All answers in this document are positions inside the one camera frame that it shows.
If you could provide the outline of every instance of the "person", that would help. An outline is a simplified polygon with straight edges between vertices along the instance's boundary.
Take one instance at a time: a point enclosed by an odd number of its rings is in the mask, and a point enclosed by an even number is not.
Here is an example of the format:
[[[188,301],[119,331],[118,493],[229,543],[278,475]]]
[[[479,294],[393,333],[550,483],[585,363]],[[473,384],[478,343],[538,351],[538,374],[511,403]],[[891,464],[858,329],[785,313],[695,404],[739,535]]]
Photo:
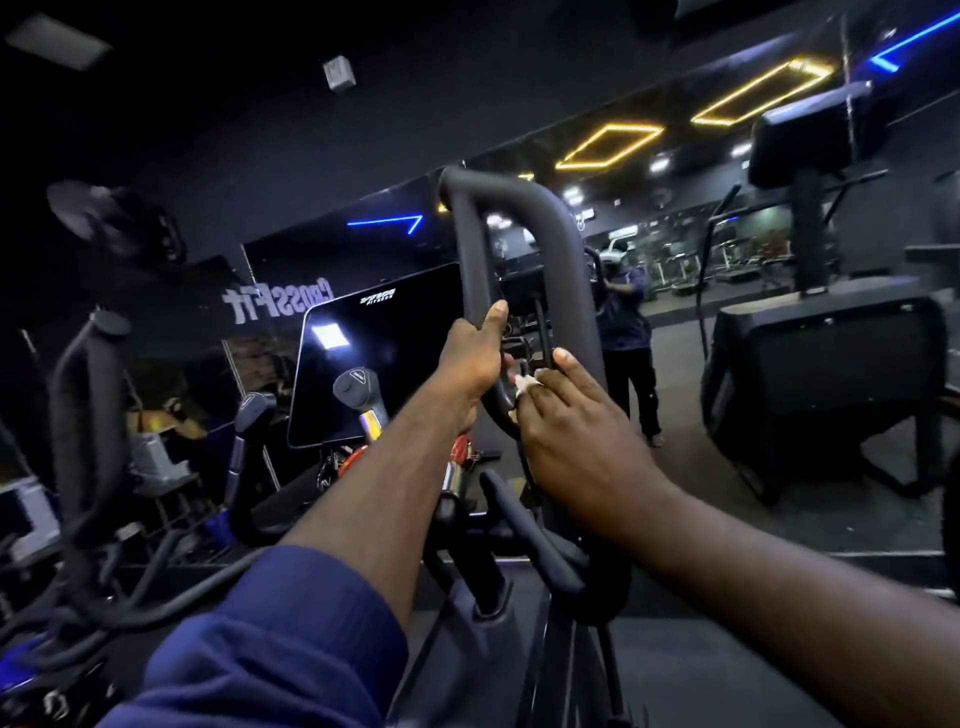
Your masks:
[[[104,728],[382,725],[450,443],[500,374],[506,315],[499,302],[480,329],[454,324],[435,374],[376,444],[222,604],[167,638]],[[584,367],[554,358],[562,371],[537,373],[518,421],[538,484],[584,528],[846,724],[956,725],[960,611],[687,495]]]
[[[642,268],[632,268],[626,256],[604,263],[607,298],[597,312],[603,346],[607,387],[613,401],[630,417],[630,388],[634,384],[640,429],[655,448],[663,446],[657,410],[657,371],[651,350],[650,322],[640,313],[647,288]]]

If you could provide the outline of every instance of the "floor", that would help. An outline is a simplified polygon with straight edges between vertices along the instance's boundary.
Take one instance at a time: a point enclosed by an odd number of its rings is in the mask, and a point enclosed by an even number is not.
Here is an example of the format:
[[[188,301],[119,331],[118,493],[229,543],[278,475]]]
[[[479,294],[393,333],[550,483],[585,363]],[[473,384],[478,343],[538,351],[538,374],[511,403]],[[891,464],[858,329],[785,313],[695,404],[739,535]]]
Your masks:
[[[708,330],[711,326],[712,320],[708,320]],[[939,491],[908,499],[874,483],[795,485],[786,490],[773,509],[760,504],[713,446],[701,423],[699,397],[704,358],[696,322],[655,328],[653,349],[660,423],[666,438],[665,447],[657,450],[655,456],[671,479],[689,493],[745,522],[818,550],[911,551],[941,547]],[[636,421],[636,399],[632,411]],[[948,436],[950,443],[960,441],[960,432],[950,430]],[[502,450],[501,460],[490,467],[505,477],[523,475],[513,441],[485,416],[474,429],[474,439],[481,449]],[[886,448],[911,450],[909,438],[897,432],[888,439]],[[471,496],[482,500],[479,488],[473,489]]]

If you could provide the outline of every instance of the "pants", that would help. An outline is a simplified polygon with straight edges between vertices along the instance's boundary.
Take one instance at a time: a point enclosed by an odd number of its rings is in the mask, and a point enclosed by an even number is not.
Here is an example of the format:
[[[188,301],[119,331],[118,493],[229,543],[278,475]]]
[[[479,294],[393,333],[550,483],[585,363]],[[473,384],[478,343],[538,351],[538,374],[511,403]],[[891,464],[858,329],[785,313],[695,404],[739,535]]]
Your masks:
[[[654,369],[653,353],[649,349],[634,349],[628,352],[603,352],[607,370],[607,386],[610,396],[630,417],[629,379],[634,383],[639,404],[640,429],[647,439],[660,434],[657,419],[657,371]]]

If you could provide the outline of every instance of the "monitor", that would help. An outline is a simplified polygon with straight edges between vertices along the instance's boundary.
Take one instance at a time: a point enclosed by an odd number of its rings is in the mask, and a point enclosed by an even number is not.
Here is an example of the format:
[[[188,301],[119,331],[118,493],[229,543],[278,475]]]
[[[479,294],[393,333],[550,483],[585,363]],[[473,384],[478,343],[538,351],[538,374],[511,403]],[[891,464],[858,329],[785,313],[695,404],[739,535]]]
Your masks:
[[[354,367],[376,372],[387,413],[395,417],[433,374],[450,327],[463,315],[458,263],[310,308],[300,332],[290,447],[363,438],[357,413],[333,396],[333,382]]]

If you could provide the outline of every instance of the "yellow led light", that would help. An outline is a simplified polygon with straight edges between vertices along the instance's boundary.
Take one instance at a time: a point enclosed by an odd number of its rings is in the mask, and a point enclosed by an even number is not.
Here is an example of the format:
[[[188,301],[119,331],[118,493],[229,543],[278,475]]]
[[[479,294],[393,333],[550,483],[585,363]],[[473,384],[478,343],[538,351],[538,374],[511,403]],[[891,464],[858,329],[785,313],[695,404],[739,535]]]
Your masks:
[[[632,154],[640,147],[649,144],[664,132],[664,127],[659,124],[605,124],[593,133],[587,141],[574,149],[570,154],[557,162],[557,169],[603,169],[611,164],[616,164],[629,154]],[[640,134],[640,138],[633,144],[621,149],[615,155],[607,159],[597,161],[573,161],[573,158],[583,152],[590,144],[608,132],[623,132]]]
[[[775,99],[771,99],[770,101],[764,102],[763,104],[756,107],[755,109],[750,109],[745,114],[737,118],[732,118],[729,116],[723,117],[723,116],[711,115],[714,111],[724,106],[725,104],[729,103],[733,99],[739,98],[743,94],[747,93],[747,91],[750,91],[751,89],[756,88],[757,86],[762,84],[764,81],[769,81],[774,76],[778,76],[779,74],[788,70],[799,71],[800,73],[803,73],[809,76],[809,78],[803,83],[799,84],[793,90],[788,91],[787,93],[784,93]],[[706,109],[703,109],[702,111],[697,111],[697,113],[693,115],[693,118],[690,119],[690,121],[693,122],[694,124],[703,124],[705,126],[731,127],[734,124],[739,124],[741,121],[745,121],[749,119],[751,116],[757,116],[758,114],[761,114],[768,109],[772,109],[773,107],[778,106],[779,104],[786,101],[787,99],[793,96],[796,96],[799,93],[803,93],[809,88],[813,88],[815,85],[822,84],[830,76],[833,75],[834,70],[836,69],[833,68],[833,66],[831,65],[826,65],[825,63],[817,63],[816,61],[811,61],[810,59],[803,59],[803,58],[794,59],[786,63],[781,63],[779,66],[775,68],[771,68],[762,76],[757,76],[748,84],[741,86],[733,93],[727,96],[724,96],[722,99],[720,99],[720,101],[716,102],[715,104],[708,106]]]

